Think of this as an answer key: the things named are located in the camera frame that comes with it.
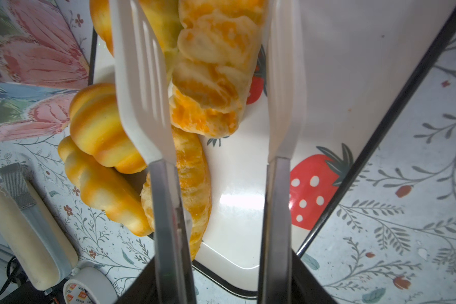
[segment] white dots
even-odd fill
[[[319,185],[319,176],[314,175],[314,176],[311,178],[309,184],[310,184],[311,186],[313,186],[313,187],[316,187],[317,185]]]
[[[322,206],[322,204],[324,204],[324,198],[322,196],[318,196],[316,198],[316,204]]]
[[[297,187],[300,185],[300,180],[299,179],[292,179],[292,182],[290,183],[292,186]]]

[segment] tape roll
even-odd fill
[[[66,303],[113,304],[118,296],[109,279],[93,267],[85,267],[63,287]]]

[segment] croissant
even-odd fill
[[[104,210],[110,220],[122,223],[137,236],[152,233],[139,195],[118,172],[97,163],[70,136],[59,143],[57,151],[64,161],[67,178],[80,190],[85,204]]]
[[[105,167],[132,174],[147,167],[120,122],[115,85],[101,83],[78,92],[69,106],[74,143]]]
[[[211,213],[211,180],[206,157],[196,134],[172,127],[177,155],[177,173],[181,186],[184,207],[193,217],[193,229],[189,239],[191,259],[194,259],[201,246],[204,231]],[[150,174],[143,186],[141,202],[149,224],[155,230],[152,209],[152,188]]]
[[[267,0],[180,0],[184,29],[170,98],[174,126],[206,137],[233,134],[249,94]]]

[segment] strawberry print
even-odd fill
[[[263,46],[260,48],[257,66],[255,67],[255,73],[253,73],[250,94],[246,100],[246,104],[250,105],[259,100],[262,91],[267,96],[267,70],[265,68],[265,50]]]
[[[311,230],[353,165],[345,144],[343,159],[328,148],[301,161],[290,173],[289,209],[292,224]]]

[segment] table surface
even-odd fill
[[[88,58],[87,2],[57,3]],[[122,294],[153,256],[153,241],[81,202],[57,155],[67,134],[0,143],[0,167],[23,164],[79,252],[78,266],[94,266]],[[303,260],[341,303],[456,303],[456,38]],[[251,302],[197,271],[195,284],[198,303]]]

